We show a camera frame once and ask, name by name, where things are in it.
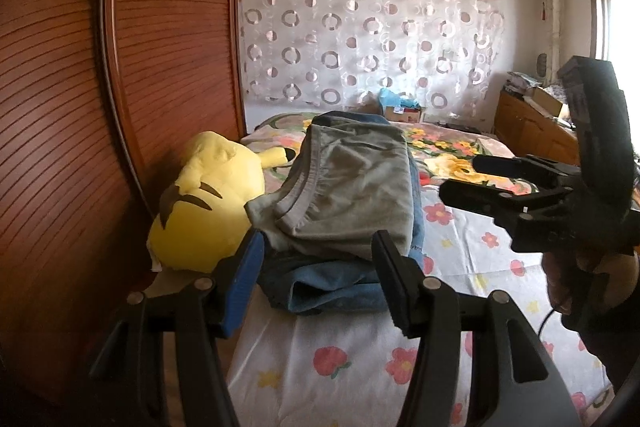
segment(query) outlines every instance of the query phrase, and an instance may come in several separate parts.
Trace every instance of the cloth pile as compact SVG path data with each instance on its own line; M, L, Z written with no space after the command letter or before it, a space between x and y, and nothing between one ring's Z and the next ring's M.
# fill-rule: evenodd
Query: cloth pile
M371 262L377 230L422 263L418 171L402 132L379 115L316 116L282 187L245 208L270 242L258 284L274 308L386 309Z

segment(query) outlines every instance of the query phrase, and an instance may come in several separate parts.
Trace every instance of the wooden louvered panel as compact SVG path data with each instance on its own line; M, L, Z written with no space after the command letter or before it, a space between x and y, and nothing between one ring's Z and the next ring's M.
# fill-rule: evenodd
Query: wooden louvered panel
M91 0L0 0L0 343L53 400L148 269L148 217L111 137L92 21Z
M229 7L230 0L115 0L111 7L120 73L113 84L124 91L123 126L140 153L152 208L191 136L244 134Z

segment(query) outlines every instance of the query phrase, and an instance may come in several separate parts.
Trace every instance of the bed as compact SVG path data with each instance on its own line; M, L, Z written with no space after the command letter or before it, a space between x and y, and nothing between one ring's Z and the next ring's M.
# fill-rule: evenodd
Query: bed
M279 115L242 142L259 151L274 145L299 150L313 114ZM508 234L488 217L447 208L438 185L447 177L495 185L518 194L522 180L485 176L470 169L478 153L513 156L490 137L432 124L399 126L420 171L426 224L425 274L457 291L486 296L504 289L536 329L549 311L540 254L515 254ZM288 168L265 173L275 190ZM604 368L577 333L558 317L546 325L544 345L558 366L574 404L588 423L587 406L607 387ZM272 309L256 288L227 376L243 427L374 427L395 425L408 388L418 340L408 340L388 313L324 313L301 317ZM464 425L471 370L471 337L460 339L460 383L452 425Z

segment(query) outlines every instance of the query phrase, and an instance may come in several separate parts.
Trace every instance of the pikachu plush toy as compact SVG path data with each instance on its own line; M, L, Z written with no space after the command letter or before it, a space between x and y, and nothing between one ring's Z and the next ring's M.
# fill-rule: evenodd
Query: pikachu plush toy
M191 139L186 163L162 194L149 231L152 258L174 269L213 270L236 253L251 226L244 204L264 194L262 170L286 165L294 156L283 147L254 153L211 131Z

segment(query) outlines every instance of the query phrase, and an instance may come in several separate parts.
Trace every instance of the circle pattern curtain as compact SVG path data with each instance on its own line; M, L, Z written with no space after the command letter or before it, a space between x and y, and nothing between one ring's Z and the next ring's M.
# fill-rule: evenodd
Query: circle pattern curtain
M386 87L473 118L504 15L500 0L239 0L239 26L247 97L349 108Z

